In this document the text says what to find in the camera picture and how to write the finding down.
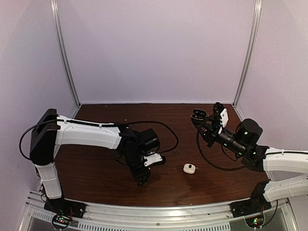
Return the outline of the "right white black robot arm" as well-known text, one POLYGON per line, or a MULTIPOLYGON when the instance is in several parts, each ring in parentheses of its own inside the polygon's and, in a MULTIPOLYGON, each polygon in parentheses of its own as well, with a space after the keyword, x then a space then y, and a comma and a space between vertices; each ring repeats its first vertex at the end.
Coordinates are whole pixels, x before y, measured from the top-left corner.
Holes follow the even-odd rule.
POLYGON ((217 113, 207 116, 194 114, 191 121, 197 129, 196 138, 202 138, 211 147, 218 143, 222 151, 229 150, 243 166, 232 171, 247 168, 265 172, 268 181, 258 183, 247 201, 247 209, 257 212, 265 202, 308 193, 308 153, 277 149, 258 145, 263 129, 252 119, 243 120, 235 132, 225 128, 227 120, 217 113))

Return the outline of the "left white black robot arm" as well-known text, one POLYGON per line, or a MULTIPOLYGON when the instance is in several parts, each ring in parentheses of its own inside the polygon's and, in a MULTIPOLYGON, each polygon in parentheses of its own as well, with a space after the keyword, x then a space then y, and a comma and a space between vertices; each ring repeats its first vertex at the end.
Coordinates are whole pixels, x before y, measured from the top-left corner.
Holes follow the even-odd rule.
POLYGON ((160 141, 151 128, 138 132, 127 125, 74 120, 58 115, 56 109, 48 109, 32 128, 29 158, 39 173, 51 207, 59 214, 69 210, 69 202, 63 197, 54 163, 54 149, 67 144, 117 150, 125 157, 133 178, 139 184, 148 180, 151 165, 166 161, 154 151, 160 141))

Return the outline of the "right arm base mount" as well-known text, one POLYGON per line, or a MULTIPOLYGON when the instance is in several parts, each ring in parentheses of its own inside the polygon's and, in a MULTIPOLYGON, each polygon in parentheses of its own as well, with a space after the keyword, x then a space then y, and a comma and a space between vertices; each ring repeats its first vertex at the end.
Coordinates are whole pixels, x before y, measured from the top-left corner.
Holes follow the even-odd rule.
POLYGON ((231 212, 234 218, 248 216, 255 213, 261 213, 264 210, 271 209, 271 202, 264 198, 249 198, 243 201, 237 201, 230 204, 231 212))

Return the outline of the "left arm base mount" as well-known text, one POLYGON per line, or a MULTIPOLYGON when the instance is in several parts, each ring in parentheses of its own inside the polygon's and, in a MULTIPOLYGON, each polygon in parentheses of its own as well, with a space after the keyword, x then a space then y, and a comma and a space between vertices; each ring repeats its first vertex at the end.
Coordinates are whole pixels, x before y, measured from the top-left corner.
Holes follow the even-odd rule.
POLYGON ((44 209, 69 218, 83 218, 86 205, 63 198, 48 199, 44 209))

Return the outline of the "black earbud charging case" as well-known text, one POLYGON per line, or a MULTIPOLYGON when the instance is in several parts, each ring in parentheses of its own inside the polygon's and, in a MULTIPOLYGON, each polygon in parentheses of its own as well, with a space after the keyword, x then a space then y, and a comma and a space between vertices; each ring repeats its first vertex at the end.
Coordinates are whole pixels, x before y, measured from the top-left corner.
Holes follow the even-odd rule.
POLYGON ((204 121, 207 117, 206 111, 200 109, 193 109, 191 120, 204 121))

